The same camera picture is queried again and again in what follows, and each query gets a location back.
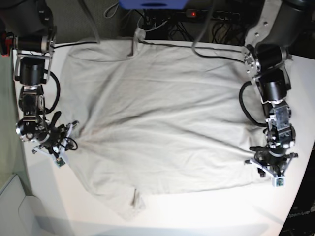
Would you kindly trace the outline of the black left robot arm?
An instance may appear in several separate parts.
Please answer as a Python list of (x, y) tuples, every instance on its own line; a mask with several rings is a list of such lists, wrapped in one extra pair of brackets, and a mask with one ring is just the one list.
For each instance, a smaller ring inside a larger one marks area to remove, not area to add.
[(248, 31), (243, 51), (250, 83), (257, 86), (266, 121), (267, 144), (251, 147), (254, 160), (261, 166), (281, 168), (295, 153), (287, 150), (295, 144), (290, 124), (291, 110), (285, 101), (291, 89), (285, 63), (294, 43), (315, 7), (313, 0), (265, 0), (258, 20)]

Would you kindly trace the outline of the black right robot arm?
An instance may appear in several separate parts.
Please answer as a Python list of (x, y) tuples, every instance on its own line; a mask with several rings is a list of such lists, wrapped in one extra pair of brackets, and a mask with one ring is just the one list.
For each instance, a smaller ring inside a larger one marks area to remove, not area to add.
[(61, 113), (51, 113), (60, 97), (60, 84), (56, 82), (57, 95), (48, 109), (45, 105), (43, 85), (52, 77), (51, 62), (57, 28), (52, 11), (44, 0), (2, 0), (0, 2), (0, 53), (9, 56), (17, 52), (13, 79), (21, 85), (19, 107), (23, 118), (16, 124), (16, 132), (23, 141), (35, 141), (39, 148), (50, 154), (58, 151), (58, 145), (66, 135), (66, 127), (55, 124)]

